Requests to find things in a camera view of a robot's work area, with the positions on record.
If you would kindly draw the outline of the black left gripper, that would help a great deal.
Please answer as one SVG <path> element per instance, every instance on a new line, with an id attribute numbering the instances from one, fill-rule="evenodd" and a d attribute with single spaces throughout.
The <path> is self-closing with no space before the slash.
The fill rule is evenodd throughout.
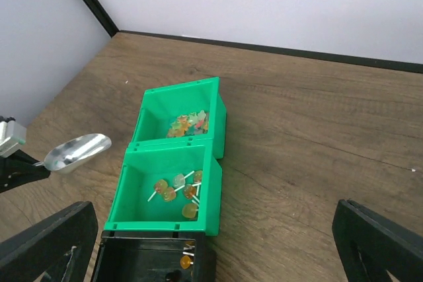
<path id="1" fill-rule="evenodd" d="M 24 184 L 46 179 L 50 176 L 38 161 L 23 151 L 17 151 L 7 158 L 1 157 L 1 193 Z"/>

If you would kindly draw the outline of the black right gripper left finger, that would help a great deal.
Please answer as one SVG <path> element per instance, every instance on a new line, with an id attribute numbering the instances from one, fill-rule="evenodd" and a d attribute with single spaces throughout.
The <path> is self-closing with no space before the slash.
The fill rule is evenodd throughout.
<path id="1" fill-rule="evenodd" d="M 97 232 L 93 204 L 73 203 L 1 243 L 1 280 L 83 281 Z"/>

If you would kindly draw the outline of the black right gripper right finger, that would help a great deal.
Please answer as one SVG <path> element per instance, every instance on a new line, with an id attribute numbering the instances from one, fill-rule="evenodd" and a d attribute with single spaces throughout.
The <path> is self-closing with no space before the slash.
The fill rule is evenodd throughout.
<path id="1" fill-rule="evenodd" d="M 371 209 L 341 199 L 332 233 L 349 281 L 422 280 L 422 237 Z"/>

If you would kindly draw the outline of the silver metal scoop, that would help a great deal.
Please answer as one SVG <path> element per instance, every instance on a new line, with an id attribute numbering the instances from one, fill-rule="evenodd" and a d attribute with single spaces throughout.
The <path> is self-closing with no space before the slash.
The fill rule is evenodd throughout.
<path id="1" fill-rule="evenodd" d="M 67 141 L 52 149 L 43 161 L 33 164 L 50 172 L 69 174 L 100 153 L 108 150 L 112 140 L 101 133 L 90 133 Z"/>

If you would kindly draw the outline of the green bin with star candies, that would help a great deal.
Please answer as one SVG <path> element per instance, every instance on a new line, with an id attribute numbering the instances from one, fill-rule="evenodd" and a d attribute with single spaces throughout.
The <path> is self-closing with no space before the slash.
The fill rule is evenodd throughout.
<path id="1" fill-rule="evenodd" d="M 226 119 L 218 77 L 149 89 L 128 148 L 207 143 L 214 158 L 222 159 Z"/>

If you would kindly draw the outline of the green bin with lollipops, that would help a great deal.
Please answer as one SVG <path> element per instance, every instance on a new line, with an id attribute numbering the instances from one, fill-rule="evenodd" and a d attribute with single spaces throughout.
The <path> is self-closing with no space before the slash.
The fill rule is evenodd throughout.
<path id="1" fill-rule="evenodd" d="M 129 148 L 104 227 L 216 236 L 222 176 L 211 141 Z"/>

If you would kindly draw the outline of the black bin with lollipops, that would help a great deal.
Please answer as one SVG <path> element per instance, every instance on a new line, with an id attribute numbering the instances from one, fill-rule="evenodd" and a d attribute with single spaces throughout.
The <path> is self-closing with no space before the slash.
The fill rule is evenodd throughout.
<path id="1" fill-rule="evenodd" d="M 215 281 L 216 253 L 203 232 L 102 232 L 92 281 Z"/>

